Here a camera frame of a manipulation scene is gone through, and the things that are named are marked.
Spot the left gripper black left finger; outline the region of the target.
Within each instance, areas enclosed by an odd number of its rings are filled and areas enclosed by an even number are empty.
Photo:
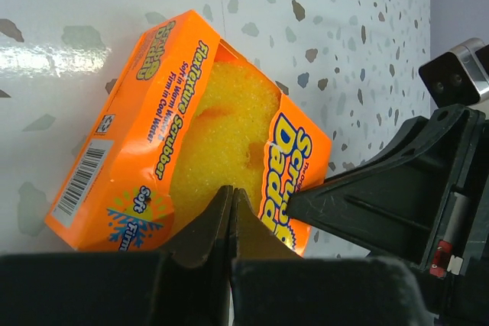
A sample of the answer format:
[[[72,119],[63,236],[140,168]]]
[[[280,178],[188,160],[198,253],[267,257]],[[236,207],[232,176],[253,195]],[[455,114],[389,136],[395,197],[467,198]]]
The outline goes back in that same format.
[[[205,210],[165,244],[161,325],[227,325],[232,198],[233,188],[221,187]]]

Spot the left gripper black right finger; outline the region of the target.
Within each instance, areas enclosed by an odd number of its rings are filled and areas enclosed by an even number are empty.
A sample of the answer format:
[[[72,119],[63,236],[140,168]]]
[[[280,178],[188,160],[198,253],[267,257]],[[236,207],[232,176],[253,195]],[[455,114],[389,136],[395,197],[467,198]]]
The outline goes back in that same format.
[[[236,325],[292,325],[293,271],[300,258],[254,214],[248,195],[233,198],[231,288]]]

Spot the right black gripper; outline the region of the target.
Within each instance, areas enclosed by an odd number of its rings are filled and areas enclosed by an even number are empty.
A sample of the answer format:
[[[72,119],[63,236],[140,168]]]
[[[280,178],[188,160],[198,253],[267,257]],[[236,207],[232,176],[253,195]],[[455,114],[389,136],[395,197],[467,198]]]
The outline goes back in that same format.
[[[488,121],[464,105],[402,123],[375,157],[287,214],[420,272],[447,268],[441,325],[488,324]]]

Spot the orange Scrub Daddy box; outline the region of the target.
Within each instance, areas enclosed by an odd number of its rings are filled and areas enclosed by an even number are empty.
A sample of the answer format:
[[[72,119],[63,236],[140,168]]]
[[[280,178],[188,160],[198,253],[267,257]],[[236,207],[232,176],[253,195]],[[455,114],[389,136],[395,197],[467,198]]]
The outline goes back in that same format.
[[[153,250],[223,186],[303,253],[310,227],[287,214],[317,186],[332,142],[197,12],[145,31],[45,219],[75,250]]]

